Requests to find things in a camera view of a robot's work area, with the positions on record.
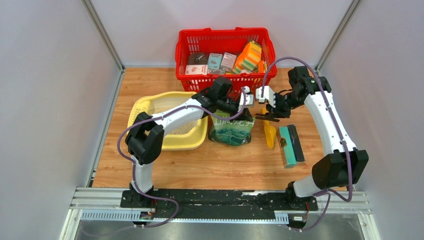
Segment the yellow plastic scoop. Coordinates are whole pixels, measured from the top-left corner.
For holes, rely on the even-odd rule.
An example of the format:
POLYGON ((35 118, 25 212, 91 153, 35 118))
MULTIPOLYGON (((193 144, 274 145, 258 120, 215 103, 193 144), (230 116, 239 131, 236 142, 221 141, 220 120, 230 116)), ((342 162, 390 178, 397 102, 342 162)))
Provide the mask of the yellow plastic scoop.
POLYGON ((273 149, 276 142, 277 130, 270 124, 269 120, 263 120, 263 129, 266 144, 270 149, 273 149))

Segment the green litter bag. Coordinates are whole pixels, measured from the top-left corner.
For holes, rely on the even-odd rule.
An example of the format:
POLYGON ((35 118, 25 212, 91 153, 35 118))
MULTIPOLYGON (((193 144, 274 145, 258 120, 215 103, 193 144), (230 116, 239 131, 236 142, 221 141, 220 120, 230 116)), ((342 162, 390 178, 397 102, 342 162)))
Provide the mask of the green litter bag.
POLYGON ((211 116, 211 121, 208 139, 212 142, 238 147, 252 141, 255 120, 223 120, 211 116))

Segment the black bag clip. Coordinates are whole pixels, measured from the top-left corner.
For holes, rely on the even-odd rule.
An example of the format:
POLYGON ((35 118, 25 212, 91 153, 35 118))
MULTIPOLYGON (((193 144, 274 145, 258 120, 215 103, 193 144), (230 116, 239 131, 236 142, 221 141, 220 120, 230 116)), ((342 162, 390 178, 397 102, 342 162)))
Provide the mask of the black bag clip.
POLYGON ((269 112, 266 113, 256 113, 255 118, 258 120, 272 121, 274 118, 269 112))

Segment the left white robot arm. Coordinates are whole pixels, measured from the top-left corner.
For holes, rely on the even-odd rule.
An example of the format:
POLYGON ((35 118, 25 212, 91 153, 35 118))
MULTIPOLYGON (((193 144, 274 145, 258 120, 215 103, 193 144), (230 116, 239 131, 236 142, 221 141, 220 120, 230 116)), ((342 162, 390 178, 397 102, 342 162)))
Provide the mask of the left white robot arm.
POLYGON ((192 95, 184 103, 164 112, 149 115, 141 112, 119 136, 117 144, 125 142, 129 155, 118 148, 119 154, 132 163, 130 189, 133 200, 140 207, 148 207, 153 201, 152 173, 153 162, 162 151, 164 137, 170 132, 193 121, 208 116, 217 119, 217 110, 228 113, 228 121, 253 121, 248 108, 254 105, 254 94, 248 86, 241 87, 240 97, 235 100, 230 94, 234 90, 232 82, 223 76, 216 78, 210 87, 192 95))

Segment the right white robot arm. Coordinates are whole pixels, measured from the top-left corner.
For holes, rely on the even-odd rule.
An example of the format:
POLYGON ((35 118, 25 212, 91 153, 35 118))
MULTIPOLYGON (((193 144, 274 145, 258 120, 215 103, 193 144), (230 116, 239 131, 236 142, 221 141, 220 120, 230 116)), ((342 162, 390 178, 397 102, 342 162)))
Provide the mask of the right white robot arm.
POLYGON ((315 163, 311 174, 294 181, 293 190, 285 195, 286 205, 299 209, 305 197, 332 192, 335 187, 353 190, 368 161, 366 150, 360 150, 349 137, 336 110, 332 89, 325 77, 311 76, 305 66, 288 72, 291 90, 286 94, 274 92, 268 85, 256 89, 255 98, 266 104, 267 112, 257 118, 277 122, 289 118, 291 111, 305 106, 318 130, 324 156, 315 163))

